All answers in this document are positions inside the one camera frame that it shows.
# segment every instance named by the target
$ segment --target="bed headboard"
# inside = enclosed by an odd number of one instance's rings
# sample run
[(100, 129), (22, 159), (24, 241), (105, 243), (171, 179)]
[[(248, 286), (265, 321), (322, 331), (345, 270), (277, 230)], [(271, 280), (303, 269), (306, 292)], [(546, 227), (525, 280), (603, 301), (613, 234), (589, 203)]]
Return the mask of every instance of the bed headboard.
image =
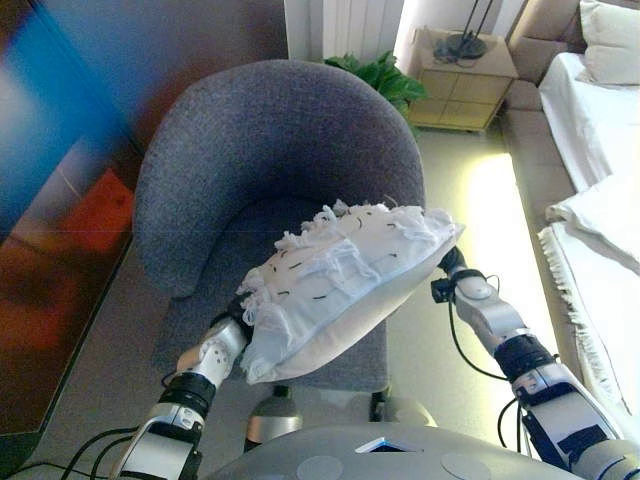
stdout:
[[(640, 9), (640, 0), (602, 0), (603, 3)], [(560, 52), (584, 52), (580, 26), (580, 0), (528, 0), (508, 40), (520, 78), (540, 83)]]

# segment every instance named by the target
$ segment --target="chair backrest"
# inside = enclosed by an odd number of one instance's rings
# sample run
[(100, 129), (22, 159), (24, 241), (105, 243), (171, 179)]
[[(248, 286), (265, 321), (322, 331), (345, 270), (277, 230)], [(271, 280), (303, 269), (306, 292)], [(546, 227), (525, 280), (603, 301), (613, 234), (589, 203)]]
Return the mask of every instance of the chair backrest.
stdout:
[(216, 238), (265, 198), (424, 204), (417, 145), (369, 85), (325, 65), (270, 60), (189, 87), (146, 153), (134, 211), (145, 272), (193, 292)]

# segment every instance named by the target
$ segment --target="white pillowcase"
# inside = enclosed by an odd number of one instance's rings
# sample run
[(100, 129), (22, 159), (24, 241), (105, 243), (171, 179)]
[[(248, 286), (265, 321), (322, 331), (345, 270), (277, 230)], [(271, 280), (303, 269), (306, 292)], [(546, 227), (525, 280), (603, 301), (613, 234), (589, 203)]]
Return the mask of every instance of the white pillowcase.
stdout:
[(285, 232), (250, 270), (243, 320), (254, 327), (240, 367), (247, 382), (320, 368), (397, 309), (455, 245), (462, 226), (442, 210), (325, 206), (302, 233)]
[(640, 10), (581, 0), (580, 18), (593, 82), (640, 84)]
[(550, 221), (566, 220), (595, 235), (611, 249), (611, 256), (640, 275), (640, 182), (638, 177), (614, 174), (588, 190), (547, 207)]

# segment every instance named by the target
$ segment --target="lamp base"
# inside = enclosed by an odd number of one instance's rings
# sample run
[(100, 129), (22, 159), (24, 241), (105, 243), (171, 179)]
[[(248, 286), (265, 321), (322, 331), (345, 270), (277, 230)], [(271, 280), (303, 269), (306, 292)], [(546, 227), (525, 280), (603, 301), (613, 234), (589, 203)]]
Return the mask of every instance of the lamp base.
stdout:
[(457, 58), (480, 58), (487, 52), (487, 44), (471, 33), (466, 37), (461, 33), (449, 35), (445, 43), (449, 52)]

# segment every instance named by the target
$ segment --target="nightstand drawer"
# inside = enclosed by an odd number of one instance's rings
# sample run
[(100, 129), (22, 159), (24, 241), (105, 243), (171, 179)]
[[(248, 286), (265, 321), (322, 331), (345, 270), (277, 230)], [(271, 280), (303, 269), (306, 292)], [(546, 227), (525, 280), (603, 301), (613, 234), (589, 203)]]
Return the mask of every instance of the nightstand drawer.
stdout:
[(446, 100), (434, 100), (432, 98), (411, 102), (409, 120), (416, 124), (438, 123), (446, 104)]
[(421, 81), (429, 98), (446, 100), (451, 96), (457, 77), (455, 73), (425, 70), (422, 72)]
[(491, 119), (494, 109), (494, 105), (484, 103), (448, 102), (440, 116), (440, 123), (455, 127), (481, 129)]
[(458, 76), (450, 99), (495, 105), (502, 99), (510, 82), (511, 79), (505, 77), (462, 74)]

